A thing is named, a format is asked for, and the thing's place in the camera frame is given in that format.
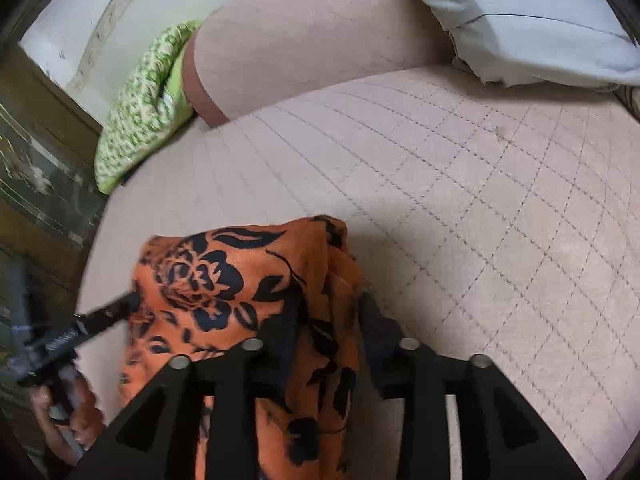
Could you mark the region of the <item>person's left hand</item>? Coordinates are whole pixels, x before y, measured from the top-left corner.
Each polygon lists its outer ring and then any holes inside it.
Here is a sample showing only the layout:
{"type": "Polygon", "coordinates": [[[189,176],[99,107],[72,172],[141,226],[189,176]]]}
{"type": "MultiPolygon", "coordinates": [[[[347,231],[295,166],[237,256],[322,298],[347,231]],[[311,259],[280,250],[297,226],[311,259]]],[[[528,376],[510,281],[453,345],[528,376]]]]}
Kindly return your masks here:
{"type": "Polygon", "coordinates": [[[76,466],[103,431],[104,418],[96,395],[75,365],[63,368],[58,379],[56,385],[29,387],[29,401],[47,448],[76,466]]]}

